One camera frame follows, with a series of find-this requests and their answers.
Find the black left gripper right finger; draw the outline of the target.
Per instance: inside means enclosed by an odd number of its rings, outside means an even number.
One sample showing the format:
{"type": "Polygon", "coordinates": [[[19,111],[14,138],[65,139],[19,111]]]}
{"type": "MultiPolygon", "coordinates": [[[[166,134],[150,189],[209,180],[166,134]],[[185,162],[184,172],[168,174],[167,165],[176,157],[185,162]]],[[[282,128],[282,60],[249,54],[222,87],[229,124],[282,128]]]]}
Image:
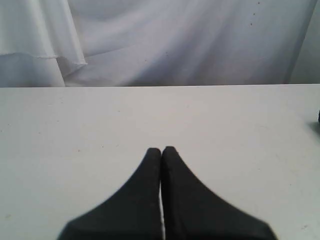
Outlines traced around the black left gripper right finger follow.
{"type": "Polygon", "coordinates": [[[275,240],[270,226],[206,187],[173,146],[161,159],[161,198],[167,240],[275,240]]]}

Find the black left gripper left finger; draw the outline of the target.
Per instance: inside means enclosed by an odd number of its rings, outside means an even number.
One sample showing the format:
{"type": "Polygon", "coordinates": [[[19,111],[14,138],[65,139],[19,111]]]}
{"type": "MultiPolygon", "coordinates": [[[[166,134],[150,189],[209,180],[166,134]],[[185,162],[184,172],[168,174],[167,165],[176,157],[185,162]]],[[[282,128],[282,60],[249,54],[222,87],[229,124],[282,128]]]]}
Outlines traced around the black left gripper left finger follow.
{"type": "Polygon", "coordinates": [[[71,220],[60,240],[161,240],[161,151],[149,148],[140,165],[110,198],[71,220]]]}

